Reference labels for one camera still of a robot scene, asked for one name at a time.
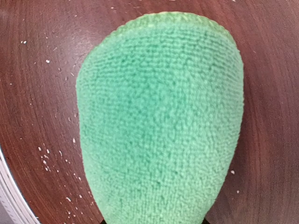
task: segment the knitted fabric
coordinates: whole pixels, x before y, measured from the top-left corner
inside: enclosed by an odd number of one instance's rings
[[[77,79],[86,177],[108,224],[199,224],[233,158],[243,63],[223,27],[188,13],[119,27]]]

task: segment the wooden surface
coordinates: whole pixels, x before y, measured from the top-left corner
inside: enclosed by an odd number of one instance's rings
[[[76,76],[111,31],[161,11],[216,20],[244,61],[235,174],[207,220],[299,223],[297,0],[0,0],[0,144],[30,207],[43,224],[102,221],[82,165]]]

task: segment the wooden table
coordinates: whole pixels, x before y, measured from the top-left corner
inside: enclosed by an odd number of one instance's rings
[[[161,11],[219,22],[244,61],[235,174],[228,173],[207,220],[298,223],[297,0],[0,0],[0,144],[31,209],[43,224],[102,221],[82,165],[76,77],[111,31]]]

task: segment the green fabric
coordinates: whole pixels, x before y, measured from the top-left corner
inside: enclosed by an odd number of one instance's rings
[[[86,58],[77,79],[86,177],[108,224],[199,224],[233,158],[243,63],[223,27],[148,14]]]

